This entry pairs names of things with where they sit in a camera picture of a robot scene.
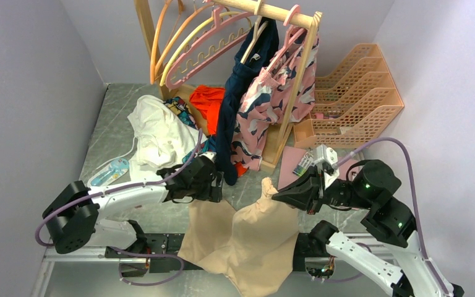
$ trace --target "pink mat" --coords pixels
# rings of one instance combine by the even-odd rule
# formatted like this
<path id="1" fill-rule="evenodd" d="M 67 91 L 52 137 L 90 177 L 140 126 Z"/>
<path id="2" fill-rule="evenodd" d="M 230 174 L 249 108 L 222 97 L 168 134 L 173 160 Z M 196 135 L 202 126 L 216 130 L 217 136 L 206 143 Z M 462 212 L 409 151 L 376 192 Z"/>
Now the pink mat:
<path id="1" fill-rule="evenodd" d="M 301 158 L 307 151 L 295 147 L 285 147 L 283 149 L 283 156 L 281 157 L 281 172 L 280 180 L 278 182 L 278 189 L 283 189 L 289 184 L 295 182 L 298 176 L 292 171 L 296 168 Z M 345 164 L 340 166 L 340 179 L 346 179 L 347 170 L 353 164 L 357 163 L 357 160 L 348 160 Z M 359 172 L 361 167 L 353 168 L 350 172 L 350 180 L 353 180 L 354 176 Z"/>

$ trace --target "clothes hanger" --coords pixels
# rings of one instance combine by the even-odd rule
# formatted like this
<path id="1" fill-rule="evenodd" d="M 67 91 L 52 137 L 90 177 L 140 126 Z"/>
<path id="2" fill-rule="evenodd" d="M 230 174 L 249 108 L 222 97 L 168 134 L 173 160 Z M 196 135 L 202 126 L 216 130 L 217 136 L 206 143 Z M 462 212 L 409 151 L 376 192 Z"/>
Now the clothes hanger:
<path id="1" fill-rule="evenodd" d="M 257 3 L 256 3 L 256 7 L 254 9 L 254 14 L 257 15 L 258 12 L 259 12 L 259 9 L 261 7 L 261 4 L 262 4 L 263 0 L 258 0 Z M 254 45 L 257 43 L 257 40 L 259 39 L 259 36 L 261 35 L 261 33 L 263 33 L 263 31 L 266 29 L 267 27 L 267 23 L 263 23 L 261 25 L 260 28 L 259 27 L 259 24 L 261 23 L 261 19 L 263 17 L 260 15 L 257 17 L 257 20 L 255 21 L 254 23 L 254 35 L 252 36 L 252 41 L 250 42 L 249 44 L 249 47 L 247 48 L 247 50 L 245 51 L 245 53 L 243 54 L 243 57 L 241 58 L 241 64 L 245 64 L 245 62 L 247 61 L 247 59 L 249 58 L 250 56 L 250 53 L 252 52 L 252 49 L 254 49 Z"/>
<path id="2" fill-rule="evenodd" d="M 290 10 L 289 14 L 287 15 L 287 17 L 285 18 L 285 21 L 283 22 L 283 25 L 287 26 L 289 23 L 290 23 L 290 20 L 292 19 L 292 17 L 296 14 L 296 13 L 299 13 L 301 10 L 300 6 L 299 5 L 294 5 L 294 7 L 292 7 L 292 9 Z M 294 25 L 290 25 L 290 27 L 287 29 L 287 32 L 285 34 L 285 41 L 283 43 L 283 47 L 276 53 L 276 56 L 274 56 L 274 58 L 272 58 L 272 60 L 270 60 L 270 65 L 268 65 L 267 67 L 267 71 L 270 72 L 272 71 L 272 69 L 278 64 L 278 62 L 280 61 L 280 59 L 283 57 L 283 55 L 285 54 L 285 52 L 288 50 L 288 48 L 294 43 L 296 42 L 296 40 L 303 34 L 305 33 L 307 30 L 305 28 L 299 28 L 297 26 L 294 26 Z M 292 60 L 297 54 L 297 51 L 296 53 L 294 53 L 289 59 L 287 59 L 287 61 L 285 62 L 285 65 L 287 65 L 288 62 L 290 62 L 290 60 Z"/>
<path id="3" fill-rule="evenodd" d="M 185 30 L 185 28 L 192 22 L 192 20 L 198 16 L 202 11 L 204 11 L 205 9 L 208 9 L 208 8 L 211 8 L 213 7 L 211 4 L 207 4 L 207 5 L 204 5 L 202 7 L 200 7 L 199 9 L 198 8 L 195 8 L 195 11 L 193 14 L 191 14 L 184 22 L 183 24 L 179 27 L 179 29 L 177 30 L 177 32 L 174 34 L 174 36 L 172 37 L 172 39 L 170 39 L 170 41 L 166 44 L 166 47 L 165 49 L 163 50 L 162 54 L 161 54 L 161 57 L 159 58 L 159 61 L 157 61 L 157 63 L 155 62 L 155 60 L 153 59 L 152 60 L 152 63 L 150 65 L 150 83 L 151 84 L 154 84 L 154 82 L 156 80 L 158 80 L 160 78 L 160 75 L 158 75 L 159 73 L 159 70 L 161 69 L 161 67 L 163 66 L 163 62 L 165 61 L 165 58 L 166 56 L 168 55 L 168 53 L 170 52 L 170 49 L 172 48 L 172 46 L 175 44 L 175 42 L 178 40 L 179 36 L 181 35 L 181 33 L 183 33 L 183 31 Z"/>
<path id="4" fill-rule="evenodd" d="M 157 51 L 158 51 L 157 47 L 158 47 L 158 44 L 159 44 L 159 35 L 161 33 L 161 27 L 163 26 L 163 20 L 165 19 L 166 11 L 168 10 L 168 7 L 170 6 L 170 4 L 173 1 L 174 0 L 166 0 L 165 6 L 163 6 L 163 9 L 161 10 L 161 14 L 159 15 L 159 19 L 158 19 L 157 24 L 156 24 L 156 30 L 155 30 L 155 33 L 154 33 L 154 41 L 152 43 L 152 52 L 150 54 L 150 83 L 151 84 L 153 84 L 154 81 L 155 81 L 155 73 L 156 73 L 155 67 L 156 67 L 156 58 L 157 58 Z M 178 0 L 178 6 L 179 6 L 179 15 L 178 15 L 178 19 L 176 21 L 176 26 L 179 22 L 179 18 L 181 16 L 181 14 L 183 13 L 183 10 L 184 10 L 184 5 L 183 5 L 183 2 L 181 0 Z"/>
<path id="5" fill-rule="evenodd" d="M 208 59 L 204 59 L 203 63 L 199 64 L 195 69 L 191 70 L 188 74 L 186 74 L 182 79 L 180 79 L 177 82 L 172 82 L 172 75 L 176 72 L 176 70 L 179 68 L 179 66 L 186 61 L 187 57 L 189 54 L 193 53 L 200 45 L 202 45 L 205 41 L 207 41 L 209 38 L 214 36 L 216 33 L 219 31 L 225 29 L 226 27 L 232 25 L 233 23 L 237 22 L 238 20 L 248 18 L 252 15 L 253 13 L 250 12 L 224 12 L 221 13 L 223 10 L 223 6 L 218 6 L 212 11 L 212 17 L 209 18 L 208 20 L 204 21 L 202 24 L 200 24 L 190 35 L 181 43 L 179 48 L 176 50 L 176 52 L 172 55 L 171 59 L 168 61 L 168 63 L 165 66 L 165 69 L 163 71 L 163 75 L 161 76 L 161 82 L 160 85 L 163 86 L 166 84 L 166 86 L 170 89 L 176 88 L 180 85 L 182 85 L 186 80 L 188 80 L 190 77 L 192 77 L 194 74 L 198 73 L 201 69 L 203 69 L 206 65 L 210 64 L 212 61 L 214 61 L 216 58 L 221 56 L 223 53 L 227 52 L 230 48 L 236 46 L 239 44 L 243 39 L 246 38 L 246 31 L 245 30 L 240 30 L 238 36 L 236 37 L 235 34 L 231 34 L 229 36 L 228 42 L 225 41 L 224 39 L 220 41 L 219 48 L 216 49 L 215 46 L 211 46 L 209 49 L 209 55 L 212 54 Z M 231 16 L 230 18 L 223 20 L 223 17 L 226 16 Z M 207 25 L 212 25 L 212 28 L 204 33 L 199 39 L 195 40 L 192 46 L 189 48 L 189 50 L 186 53 L 181 54 L 181 52 L 184 50 L 184 48 L 189 44 L 190 41 L 194 39 L 194 37 L 202 32 L 202 30 L 207 26 Z M 200 53 L 198 55 L 198 59 L 200 57 L 205 58 L 203 53 Z"/>

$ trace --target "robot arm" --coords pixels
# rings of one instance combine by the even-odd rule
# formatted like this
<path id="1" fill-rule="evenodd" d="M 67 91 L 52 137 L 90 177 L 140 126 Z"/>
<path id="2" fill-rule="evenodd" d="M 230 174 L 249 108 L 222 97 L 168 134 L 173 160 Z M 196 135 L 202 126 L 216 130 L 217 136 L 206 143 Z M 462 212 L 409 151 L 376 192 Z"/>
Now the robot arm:
<path id="1" fill-rule="evenodd" d="M 323 204 L 333 209 L 369 209 L 362 224 L 393 253 L 401 267 L 360 248 L 326 221 L 316 225 L 308 236 L 313 250 L 345 260 L 392 297 L 463 296 L 461 287 L 449 283 L 432 259 L 422 257 L 415 217 L 393 197 L 401 182 L 386 164 L 367 161 L 353 181 L 342 181 L 337 179 L 338 170 L 331 166 L 338 161 L 334 150 L 320 146 L 315 149 L 314 157 L 317 164 L 273 199 L 311 215 L 319 212 Z M 143 204 L 181 203 L 185 197 L 186 202 L 192 199 L 220 202 L 223 176 L 216 171 L 214 160 L 214 153 L 205 153 L 180 173 L 176 172 L 178 166 L 160 170 L 158 175 L 166 180 L 160 184 L 144 180 L 87 188 L 81 181 L 71 183 L 43 212 L 56 251 L 67 254 L 83 246 L 116 246 L 127 252 L 146 254 L 145 234 L 137 222 L 114 222 L 106 217 Z"/>
<path id="2" fill-rule="evenodd" d="M 321 145 L 314 150 L 314 156 L 316 165 L 280 189 L 273 199 L 311 215 L 323 204 L 333 209 L 369 209 L 361 223 L 389 249 L 401 267 L 359 247 L 326 221 L 321 221 L 309 234 L 314 249 L 345 260 L 392 297 L 463 296 L 463 289 L 448 282 L 432 259 L 423 258 L 416 219 L 404 203 L 393 197 L 401 181 L 390 167 L 380 160 L 367 161 L 353 181 L 342 181 L 331 166 L 338 159 L 331 148 Z"/>
<path id="3" fill-rule="evenodd" d="M 176 174 L 179 166 L 157 171 L 167 179 L 161 184 L 143 180 L 87 188 L 82 181 L 71 183 L 43 212 L 43 218 L 79 198 L 93 198 L 67 208 L 46 222 L 56 251 L 67 254 L 84 246 L 116 246 L 130 252 L 145 252 L 144 232 L 137 222 L 116 222 L 106 217 L 140 205 L 167 201 L 220 202 L 223 175 L 216 171 L 214 161 L 215 153 L 208 152 L 193 159 L 180 173 Z"/>

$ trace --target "orange hanger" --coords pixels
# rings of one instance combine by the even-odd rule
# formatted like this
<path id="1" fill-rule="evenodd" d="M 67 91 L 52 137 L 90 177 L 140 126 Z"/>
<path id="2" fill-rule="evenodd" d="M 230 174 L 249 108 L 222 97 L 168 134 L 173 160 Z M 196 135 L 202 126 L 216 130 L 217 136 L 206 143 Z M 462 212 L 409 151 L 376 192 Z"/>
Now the orange hanger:
<path id="1" fill-rule="evenodd" d="M 152 43 L 152 53 L 150 55 L 150 83 L 153 84 L 155 80 L 155 72 L 152 69 L 155 68 L 155 60 L 157 58 L 157 46 L 159 44 L 159 34 L 161 33 L 161 26 L 163 25 L 163 19 L 165 18 L 166 11 L 173 0 L 166 0 L 165 6 L 161 10 L 159 20 L 157 21 L 156 30 L 154 33 L 154 42 Z"/>
<path id="2" fill-rule="evenodd" d="M 159 58 L 159 61 L 155 61 L 156 59 L 156 55 L 157 55 L 157 39 L 154 38 L 154 44 L 152 45 L 152 60 L 150 61 L 150 83 L 151 84 L 154 84 L 156 80 L 158 80 L 158 73 L 161 69 L 161 67 L 163 67 L 163 61 L 165 60 L 165 57 L 166 55 L 170 52 L 170 50 L 172 49 L 172 46 L 174 45 L 174 43 L 178 40 L 179 36 L 181 35 L 181 33 L 185 30 L 185 28 L 190 24 L 190 22 L 194 19 L 194 17 L 196 17 L 198 14 L 200 14 L 202 11 L 204 11 L 205 9 L 207 8 L 210 8 L 212 7 L 212 4 L 207 4 L 205 6 L 202 6 L 200 7 L 199 9 L 196 9 L 194 11 L 194 13 L 192 15 L 190 15 L 185 21 L 184 23 L 180 26 L 180 28 L 178 29 L 178 31 L 174 34 L 174 36 L 172 37 L 172 39 L 170 39 L 170 41 L 167 43 L 166 47 L 165 47 L 165 50 L 163 50 L 163 52 L 161 53 L 161 57 Z M 158 21 L 157 23 L 157 26 L 156 26 L 156 35 L 158 36 L 158 32 L 160 31 L 161 29 L 161 25 L 162 25 L 162 19 L 161 17 L 164 18 L 165 16 L 165 13 L 163 11 L 161 12 L 161 15 L 160 15 L 160 21 Z"/>

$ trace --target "beige cloth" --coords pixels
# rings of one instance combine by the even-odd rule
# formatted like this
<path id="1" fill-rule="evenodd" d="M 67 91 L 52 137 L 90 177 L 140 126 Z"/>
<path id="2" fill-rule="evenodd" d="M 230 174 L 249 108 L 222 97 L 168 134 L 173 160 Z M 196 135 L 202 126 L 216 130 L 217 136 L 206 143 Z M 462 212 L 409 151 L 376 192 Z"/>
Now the beige cloth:
<path id="1" fill-rule="evenodd" d="M 298 234 L 297 210 L 272 200 L 277 192 L 263 179 L 261 198 L 238 212 L 226 200 L 193 201 L 179 257 L 224 274 L 243 296 L 275 293 L 292 271 Z"/>

